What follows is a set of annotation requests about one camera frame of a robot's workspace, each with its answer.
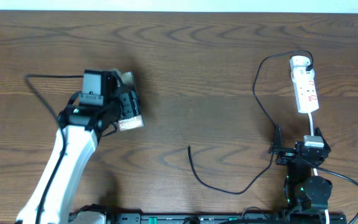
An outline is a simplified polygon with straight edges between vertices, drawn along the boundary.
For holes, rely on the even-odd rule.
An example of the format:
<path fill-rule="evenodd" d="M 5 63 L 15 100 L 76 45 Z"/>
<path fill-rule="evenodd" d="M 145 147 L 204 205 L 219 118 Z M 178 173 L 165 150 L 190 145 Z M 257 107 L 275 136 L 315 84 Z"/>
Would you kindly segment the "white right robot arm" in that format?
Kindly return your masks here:
<path fill-rule="evenodd" d="M 277 165 L 287 167 L 283 192 L 288 208 L 282 212 L 282 218 L 288 222 L 323 219 L 333 186 L 330 180 L 313 172 L 313 166 L 321 165 L 331 152 L 320 129 L 316 128 L 313 136 L 304 136 L 293 147 L 284 147 L 277 126 L 268 152 L 276 155 Z"/>

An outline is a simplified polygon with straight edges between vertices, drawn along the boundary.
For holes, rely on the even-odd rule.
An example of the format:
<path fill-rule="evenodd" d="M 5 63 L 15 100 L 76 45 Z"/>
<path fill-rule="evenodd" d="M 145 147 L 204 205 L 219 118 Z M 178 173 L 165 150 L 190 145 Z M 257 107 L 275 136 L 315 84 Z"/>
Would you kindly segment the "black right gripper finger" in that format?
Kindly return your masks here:
<path fill-rule="evenodd" d="M 319 128 L 314 131 L 314 146 L 329 146 Z"/>
<path fill-rule="evenodd" d="M 273 141 L 272 141 L 272 143 L 270 145 L 268 153 L 269 154 L 278 154 L 282 150 L 283 150 L 282 133 L 281 133 L 281 127 L 278 124 L 278 125 L 276 125 Z"/>

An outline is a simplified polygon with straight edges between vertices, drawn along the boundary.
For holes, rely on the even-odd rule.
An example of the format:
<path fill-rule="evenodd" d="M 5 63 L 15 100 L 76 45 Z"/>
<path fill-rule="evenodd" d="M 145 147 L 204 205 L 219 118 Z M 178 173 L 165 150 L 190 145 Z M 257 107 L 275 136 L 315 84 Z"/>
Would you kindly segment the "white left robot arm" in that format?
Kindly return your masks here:
<path fill-rule="evenodd" d="M 83 87 L 66 107 L 54 114 L 55 144 L 45 170 L 16 223 L 114 223 L 115 217 L 98 205 L 71 211 L 78 184 L 106 130 L 112 134 L 142 127 L 139 98 L 132 72 L 85 70 Z"/>

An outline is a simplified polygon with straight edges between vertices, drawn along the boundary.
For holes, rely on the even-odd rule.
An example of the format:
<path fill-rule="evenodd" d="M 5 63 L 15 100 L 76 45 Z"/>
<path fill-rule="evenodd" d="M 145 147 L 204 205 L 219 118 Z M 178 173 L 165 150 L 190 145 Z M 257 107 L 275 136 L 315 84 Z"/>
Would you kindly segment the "smartphone with bronze back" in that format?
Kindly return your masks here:
<path fill-rule="evenodd" d="M 113 71 L 121 78 L 121 93 L 118 98 L 122 105 L 121 118 L 118 120 L 120 131 L 141 128 L 144 121 L 140 110 L 140 100 L 135 87 L 135 77 L 132 72 L 121 73 L 114 68 Z"/>

